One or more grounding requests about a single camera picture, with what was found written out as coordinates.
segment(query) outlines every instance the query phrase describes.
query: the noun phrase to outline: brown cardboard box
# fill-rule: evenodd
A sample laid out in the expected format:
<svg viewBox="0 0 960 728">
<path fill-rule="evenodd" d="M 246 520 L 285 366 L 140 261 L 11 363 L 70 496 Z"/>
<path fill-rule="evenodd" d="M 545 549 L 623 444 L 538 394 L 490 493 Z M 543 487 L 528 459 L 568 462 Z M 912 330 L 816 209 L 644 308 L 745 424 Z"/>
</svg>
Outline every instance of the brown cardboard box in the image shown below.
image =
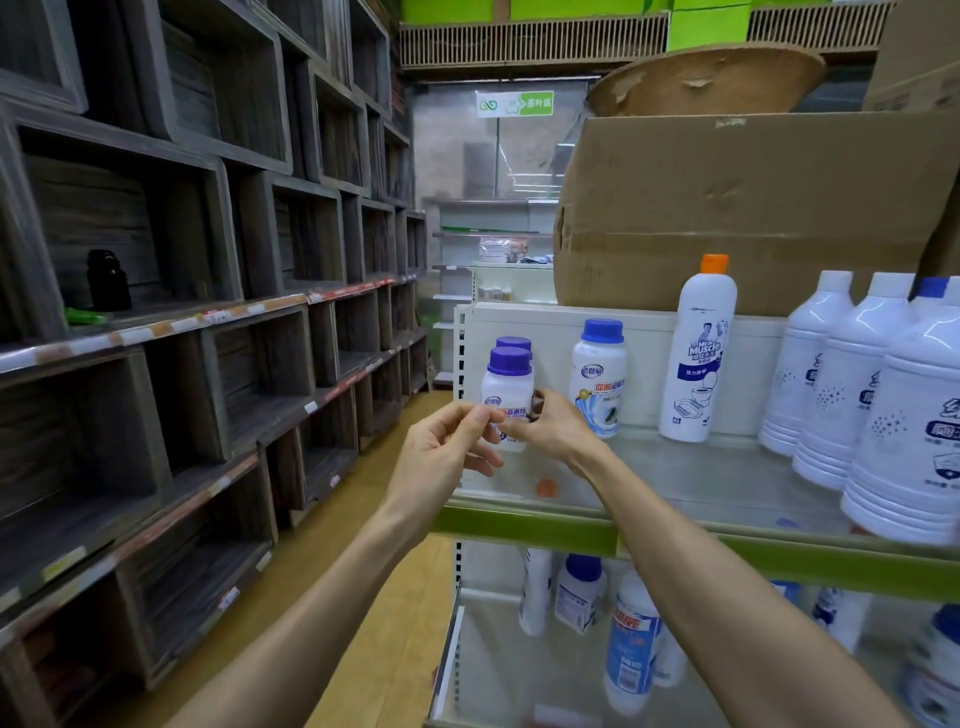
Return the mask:
<svg viewBox="0 0 960 728">
<path fill-rule="evenodd" d="M 554 234 L 565 305 L 676 310 L 704 253 L 737 313 L 784 316 L 821 270 L 917 270 L 960 163 L 951 114 L 589 119 Z"/>
</svg>

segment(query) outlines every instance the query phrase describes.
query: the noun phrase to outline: green shelf strip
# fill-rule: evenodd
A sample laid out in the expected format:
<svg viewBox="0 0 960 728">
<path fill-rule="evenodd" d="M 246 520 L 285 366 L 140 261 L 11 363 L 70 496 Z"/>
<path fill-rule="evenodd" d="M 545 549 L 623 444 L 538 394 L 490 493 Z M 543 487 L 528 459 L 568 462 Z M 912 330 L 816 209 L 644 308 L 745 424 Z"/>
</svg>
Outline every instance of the green shelf strip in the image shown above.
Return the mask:
<svg viewBox="0 0 960 728">
<path fill-rule="evenodd" d="M 455 498 L 433 531 L 459 539 L 495 541 L 555 551 L 622 557 L 616 526 L 602 515 L 496 505 Z M 818 584 L 935 602 L 960 602 L 960 550 L 904 546 L 861 536 L 703 526 L 769 579 Z"/>
</svg>

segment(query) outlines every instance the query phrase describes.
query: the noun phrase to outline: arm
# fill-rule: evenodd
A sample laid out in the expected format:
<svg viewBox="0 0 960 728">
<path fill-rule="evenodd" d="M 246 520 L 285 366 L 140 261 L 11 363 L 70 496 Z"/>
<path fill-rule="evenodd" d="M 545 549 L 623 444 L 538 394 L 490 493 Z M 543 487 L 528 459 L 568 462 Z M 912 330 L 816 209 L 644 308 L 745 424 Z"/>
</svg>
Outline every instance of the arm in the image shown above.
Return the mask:
<svg viewBox="0 0 960 728">
<path fill-rule="evenodd" d="M 453 402 L 410 427 L 379 509 L 356 539 L 270 629 L 217 675 L 167 728 L 301 728 L 367 610 L 470 468 L 503 461 L 491 422 L 503 414 Z"/>
<path fill-rule="evenodd" d="M 534 423 L 500 429 L 593 486 L 670 631 L 737 726 L 906 726 L 827 633 L 703 528 L 674 510 L 555 392 Z"/>
</svg>

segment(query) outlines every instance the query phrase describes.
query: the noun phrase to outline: tile floor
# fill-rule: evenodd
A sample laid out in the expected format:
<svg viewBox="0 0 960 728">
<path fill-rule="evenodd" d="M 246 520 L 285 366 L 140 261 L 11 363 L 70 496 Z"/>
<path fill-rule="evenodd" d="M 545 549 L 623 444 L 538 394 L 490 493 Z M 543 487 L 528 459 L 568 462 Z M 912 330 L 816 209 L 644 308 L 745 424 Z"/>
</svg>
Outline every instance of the tile floor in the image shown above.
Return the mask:
<svg viewBox="0 0 960 728">
<path fill-rule="evenodd" d="M 383 496 L 407 427 L 450 400 L 417 395 L 400 422 L 357 460 L 331 499 L 282 533 L 271 565 L 207 639 L 150 694 L 98 706 L 89 725 L 160 728 L 318 579 Z M 308 728 L 415 728 L 430 704 L 450 617 L 451 543 L 429 536 L 400 563 L 341 661 Z"/>
</svg>

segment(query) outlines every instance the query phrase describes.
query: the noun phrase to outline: bottle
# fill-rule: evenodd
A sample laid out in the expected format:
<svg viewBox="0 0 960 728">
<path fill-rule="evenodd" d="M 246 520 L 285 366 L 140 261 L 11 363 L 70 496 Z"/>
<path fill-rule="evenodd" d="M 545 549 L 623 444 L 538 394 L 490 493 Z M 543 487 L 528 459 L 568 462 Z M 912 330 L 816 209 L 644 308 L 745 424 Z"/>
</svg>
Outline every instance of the bottle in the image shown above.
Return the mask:
<svg viewBox="0 0 960 728">
<path fill-rule="evenodd" d="M 883 358 L 840 507 L 881 538 L 947 546 L 960 514 L 960 277 Z"/>
<path fill-rule="evenodd" d="M 593 433 L 607 440 L 620 429 L 620 400 L 627 379 L 623 322 L 587 319 L 580 339 L 573 347 L 570 399 Z"/>
<path fill-rule="evenodd" d="M 786 321 L 758 438 L 761 445 L 777 454 L 793 455 L 806 408 L 813 399 L 824 339 L 830 327 L 853 309 L 852 280 L 851 271 L 823 271 L 816 292 Z"/>
<path fill-rule="evenodd" d="M 596 605 L 606 586 L 599 556 L 571 553 L 557 579 L 554 615 L 579 635 L 596 624 Z"/>
<path fill-rule="evenodd" d="M 546 631 L 553 594 L 553 551 L 528 548 L 523 560 L 523 593 L 520 597 L 520 629 L 531 637 Z"/>
<path fill-rule="evenodd" d="M 960 725 L 960 605 L 941 607 L 913 641 L 900 691 L 922 725 Z"/>
<path fill-rule="evenodd" d="M 720 383 L 720 362 L 736 308 L 736 283 L 726 255 L 704 255 L 700 273 L 680 292 L 677 326 L 663 385 L 660 434 L 702 443 Z"/>
<path fill-rule="evenodd" d="M 506 411 L 507 417 L 525 418 L 534 398 L 534 374 L 530 368 L 530 352 L 516 347 L 495 347 L 490 351 L 490 364 L 480 385 L 484 404 Z M 495 448 L 522 452 L 526 443 L 500 433 Z"/>
<path fill-rule="evenodd" d="M 830 330 L 793 456 L 794 471 L 811 483 L 843 490 L 880 384 L 883 355 L 914 323 L 906 301 L 912 285 L 911 273 L 874 273 L 867 298 Z"/>
<path fill-rule="evenodd" d="M 658 688 L 674 688 L 680 685 L 686 672 L 686 653 L 666 624 L 660 629 L 654 660 L 654 685 Z"/>
<path fill-rule="evenodd" d="M 936 313 L 937 309 L 943 305 L 948 280 L 933 276 L 920 279 L 917 295 L 910 302 L 910 310 L 913 311 L 917 321 L 922 321 L 929 314 Z"/>
<path fill-rule="evenodd" d="M 636 716 L 647 704 L 661 626 L 647 588 L 628 571 L 616 593 L 603 681 L 610 707 L 622 716 Z"/>
<path fill-rule="evenodd" d="M 873 600 L 874 596 L 866 592 L 824 587 L 817 593 L 810 617 L 853 654 L 863 634 L 863 625 L 870 614 Z"/>
</svg>

